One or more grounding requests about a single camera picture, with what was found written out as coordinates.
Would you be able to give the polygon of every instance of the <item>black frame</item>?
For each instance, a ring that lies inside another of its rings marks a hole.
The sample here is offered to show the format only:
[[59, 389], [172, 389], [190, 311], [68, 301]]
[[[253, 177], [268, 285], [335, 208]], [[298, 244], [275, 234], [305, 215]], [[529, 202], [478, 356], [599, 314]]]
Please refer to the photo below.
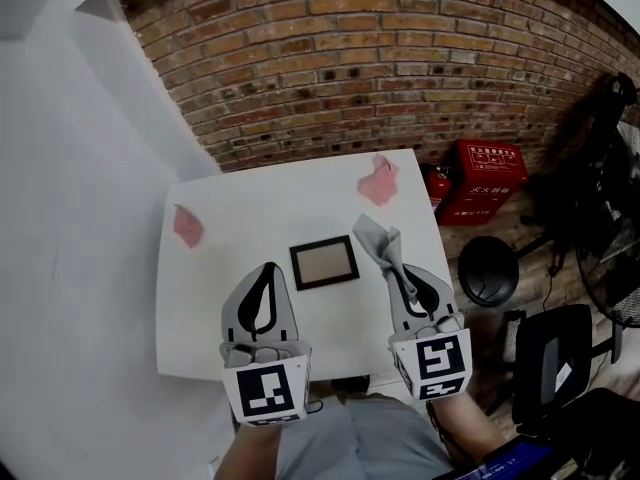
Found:
[[[303, 251], [309, 251], [313, 249], [321, 249], [329, 245], [344, 244], [344, 248], [347, 251], [347, 257], [349, 258], [349, 267], [351, 267], [351, 273], [341, 276], [327, 277], [326, 279], [320, 279], [318, 281], [312, 281], [309, 283], [303, 283], [300, 276], [300, 265], [298, 263], [298, 253]], [[349, 235], [338, 236], [336, 238], [330, 238], [328, 240], [321, 240], [319, 242], [311, 242], [309, 244], [298, 245], [296, 247], [290, 247], [289, 253], [291, 254], [291, 264], [293, 265], [293, 277], [296, 280], [296, 289], [301, 292], [302, 290], [309, 290], [311, 288], [320, 288], [321, 286], [327, 286], [330, 284], [343, 283], [344, 281], [351, 281], [353, 279], [359, 279], [360, 273], [358, 272], [358, 265], [356, 264], [356, 257], [353, 254], [353, 247], [351, 247], [351, 240]]]

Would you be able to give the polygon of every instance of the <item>red box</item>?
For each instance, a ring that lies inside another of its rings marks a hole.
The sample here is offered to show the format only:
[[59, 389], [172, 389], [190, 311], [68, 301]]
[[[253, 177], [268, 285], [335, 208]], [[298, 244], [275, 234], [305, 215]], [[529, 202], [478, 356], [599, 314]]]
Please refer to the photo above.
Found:
[[460, 181], [436, 213], [444, 226], [488, 222], [528, 180], [520, 149], [512, 144], [459, 140], [454, 167]]

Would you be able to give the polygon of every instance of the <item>person's leg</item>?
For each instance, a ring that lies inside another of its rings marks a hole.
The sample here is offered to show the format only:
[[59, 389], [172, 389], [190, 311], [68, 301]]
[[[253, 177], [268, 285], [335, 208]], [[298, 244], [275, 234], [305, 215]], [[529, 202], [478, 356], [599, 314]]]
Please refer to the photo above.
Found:
[[276, 478], [364, 480], [364, 471], [356, 457], [358, 440], [349, 411], [335, 396], [322, 397], [309, 405], [310, 410], [317, 412], [284, 425]]
[[451, 463], [437, 432], [413, 408], [380, 394], [346, 402], [357, 439], [358, 458], [367, 476], [435, 478], [451, 470]]

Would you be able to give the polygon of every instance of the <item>white label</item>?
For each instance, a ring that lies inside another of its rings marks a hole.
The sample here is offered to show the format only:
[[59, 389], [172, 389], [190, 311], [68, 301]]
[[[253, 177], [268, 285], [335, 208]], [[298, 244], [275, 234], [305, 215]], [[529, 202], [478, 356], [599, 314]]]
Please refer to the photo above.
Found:
[[567, 380], [569, 375], [571, 375], [572, 371], [573, 370], [571, 369], [571, 366], [569, 366], [569, 363], [565, 364], [562, 367], [562, 369], [560, 370], [560, 372], [556, 376], [556, 393], [560, 390], [560, 388], [564, 384], [564, 381]]

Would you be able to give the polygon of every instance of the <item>pink paper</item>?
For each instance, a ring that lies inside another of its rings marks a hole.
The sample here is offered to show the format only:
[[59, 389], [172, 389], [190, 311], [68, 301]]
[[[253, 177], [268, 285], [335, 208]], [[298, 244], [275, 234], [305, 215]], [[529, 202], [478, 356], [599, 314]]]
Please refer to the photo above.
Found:
[[200, 242], [204, 227], [193, 213], [177, 204], [173, 218], [173, 231], [184, 240], [189, 249], [193, 249]]
[[396, 175], [399, 169], [380, 154], [373, 157], [373, 169], [373, 174], [358, 181], [358, 192], [376, 206], [382, 206], [398, 193]]

